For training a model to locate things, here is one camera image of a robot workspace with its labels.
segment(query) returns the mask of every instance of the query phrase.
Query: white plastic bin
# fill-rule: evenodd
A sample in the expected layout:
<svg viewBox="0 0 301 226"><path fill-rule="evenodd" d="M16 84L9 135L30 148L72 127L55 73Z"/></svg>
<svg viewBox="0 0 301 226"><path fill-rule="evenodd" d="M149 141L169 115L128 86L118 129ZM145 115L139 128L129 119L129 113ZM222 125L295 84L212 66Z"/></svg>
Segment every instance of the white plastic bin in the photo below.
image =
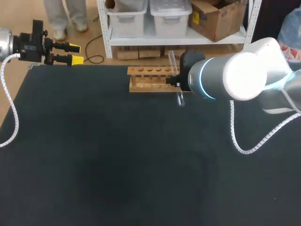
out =
<svg viewBox="0 0 301 226"><path fill-rule="evenodd" d="M113 28L112 32L117 38L141 38L148 0L129 0L128 3L129 6L134 7L132 12L110 12L107 10Z"/></svg>
<svg viewBox="0 0 301 226"><path fill-rule="evenodd" d="M159 38L183 38L186 36L189 0L150 0L150 13L155 17L156 35Z"/></svg>

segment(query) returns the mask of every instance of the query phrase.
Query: wooden floor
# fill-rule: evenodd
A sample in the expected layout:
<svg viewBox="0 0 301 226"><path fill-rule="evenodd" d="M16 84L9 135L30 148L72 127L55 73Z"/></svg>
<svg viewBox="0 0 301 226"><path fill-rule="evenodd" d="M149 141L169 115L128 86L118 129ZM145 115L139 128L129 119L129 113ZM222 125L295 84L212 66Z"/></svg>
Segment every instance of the wooden floor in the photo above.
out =
<svg viewBox="0 0 301 226"><path fill-rule="evenodd" d="M45 10L43 7L43 0L0 0L1 8L4 9L0 13L0 26L6 26L13 31L14 35L19 35L21 32L31 33L32 20L38 19L44 21L44 29L49 32L49 37L52 38L52 29L49 26ZM67 41L80 45L82 49L94 37L101 34L101 27L99 21L93 22L93 19L98 16L98 9L96 0L87 0L88 11L88 26L89 30L86 33L77 33L72 24L68 27L69 38ZM201 49L205 52L206 57L215 57L222 54L238 52L241 50L241 45L204 45L194 48ZM55 53L64 54L64 51L56 50ZM97 39L88 48L88 54L100 54L105 57L103 47L103 40ZM117 59L105 59L104 65L168 65L167 59L154 60L130 60L118 61ZM19 87L27 73L29 63L18 62L13 60L7 65L5 70L5 78L8 89L12 98L15 98ZM2 86L0 86L0 124L9 108L9 103L6 99Z"/></svg>

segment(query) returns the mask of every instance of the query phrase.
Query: metal shelf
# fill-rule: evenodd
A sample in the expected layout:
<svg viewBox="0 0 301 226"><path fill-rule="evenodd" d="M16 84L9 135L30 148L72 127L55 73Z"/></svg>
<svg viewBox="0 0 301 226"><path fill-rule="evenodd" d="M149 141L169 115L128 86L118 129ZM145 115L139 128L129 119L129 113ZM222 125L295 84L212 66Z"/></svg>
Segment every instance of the metal shelf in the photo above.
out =
<svg viewBox="0 0 301 226"><path fill-rule="evenodd" d="M111 46L167 46L167 45L206 45L206 44L237 44L246 41L246 30L243 26L240 31L218 42L212 42L193 29L187 29L187 36L184 38L158 38L155 32L155 24L147 21L144 26L143 38L117 38L112 29L109 44Z"/></svg>
<svg viewBox="0 0 301 226"><path fill-rule="evenodd" d="M188 28L184 38L158 38L156 37L153 21L148 21L144 27L142 38L117 38L114 29L108 27L108 17L105 12L105 0L97 0L99 19L103 32L103 41L107 58L112 58L112 46L155 46L155 45L206 45L206 44L251 44L256 26L261 0L249 0L249 23L247 31L241 26L240 31L218 42L212 42L196 31Z"/></svg>

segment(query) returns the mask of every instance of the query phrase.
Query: test tube rack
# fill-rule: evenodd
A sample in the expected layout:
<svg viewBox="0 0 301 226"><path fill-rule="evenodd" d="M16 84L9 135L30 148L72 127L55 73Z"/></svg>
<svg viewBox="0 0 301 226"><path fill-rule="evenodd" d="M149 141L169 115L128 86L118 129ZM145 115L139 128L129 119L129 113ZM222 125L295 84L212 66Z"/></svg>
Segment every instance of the test tube rack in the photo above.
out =
<svg viewBox="0 0 301 226"><path fill-rule="evenodd" d="M157 92L179 92L179 87L166 84L166 78L173 76L170 67L141 66L128 67L127 74L131 76L130 93L157 93Z"/></svg>

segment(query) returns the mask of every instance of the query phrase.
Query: black table surface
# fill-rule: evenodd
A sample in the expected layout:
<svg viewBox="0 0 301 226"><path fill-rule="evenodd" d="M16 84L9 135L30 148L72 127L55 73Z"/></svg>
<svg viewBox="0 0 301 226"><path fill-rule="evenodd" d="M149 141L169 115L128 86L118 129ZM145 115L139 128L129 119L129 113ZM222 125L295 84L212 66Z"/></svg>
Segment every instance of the black table surface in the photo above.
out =
<svg viewBox="0 0 301 226"><path fill-rule="evenodd" d="M230 105L128 92L125 66L39 66L0 149L1 226L299 226L301 120L252 155ZM251 148L290 114L235 103ZM9 138L9 110L0 142Z"/></svg>

